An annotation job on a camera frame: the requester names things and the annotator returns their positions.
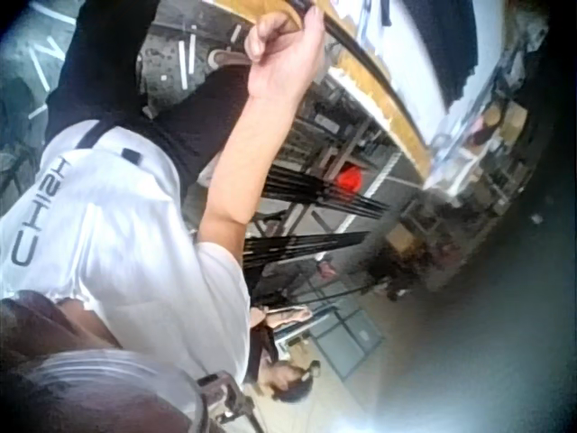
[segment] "hand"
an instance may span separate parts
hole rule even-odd
[[[268,311],[269,309],[267,307],[263,307],[262,309],[252,307],[250,311],[250,327],[253,328],[259,325],[267,317]]]
[[[249,95],[296,109],[323,59],[323,12],[312,6],[303,30],[289,32],[290,18],[266,14],[251,28],[244,48],[252,61]]]

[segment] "cardboard box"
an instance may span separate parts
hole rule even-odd
[[[403,255],[413,246],[417,238],[405,226],[398,223],[387,234],[387,240],[400,255]]]
[[[511,147],[515,144],[521,135],[527,121],[527,114],[527,110],[519,104],[513,101],[509,103],[503,124],[500,127],[500,135],[507,146]]]

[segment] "bundle of fishing rods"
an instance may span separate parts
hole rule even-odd
[[[357,245],[368,233],[249,238],[244,241],[243,268]]]
[[[355,214],[359,217],[379,219],[389,210],[389,205],[363,197],[332,182],[273,165],[270,168],[262,196],[302,205],[315,205]]]

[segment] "dark hair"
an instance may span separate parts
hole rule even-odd
[[[272,390],[274,393],[272,395],[272,399],[276,401],[282,401],[284,403],[297,403],[305,399],[313,388],[313,378],[315,377],[314,371],[320,370],[321,363],[318,361],[313,361],[310,363],[306,370],[304,368],[291,365],[286,361],[278,361],[277,365],[279,364],[287,365],[295,371],[298,371],[300,373],[300,377],[289,383],[286,390],[280,390],[279,388],[273,386]]]

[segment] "woman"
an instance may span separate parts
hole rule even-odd
[[[270,390],[273,400],[295,403],[306,398],[313,387],[313,378],[320,370],[320,363],[313,361],[305,369],[290,361],[280,361],[273,329],[288,323],[304,322],[311,317],[312,313],[306,307],[276,313],[251,309],[249,364],[244,382],[256,384],[261,390]]]

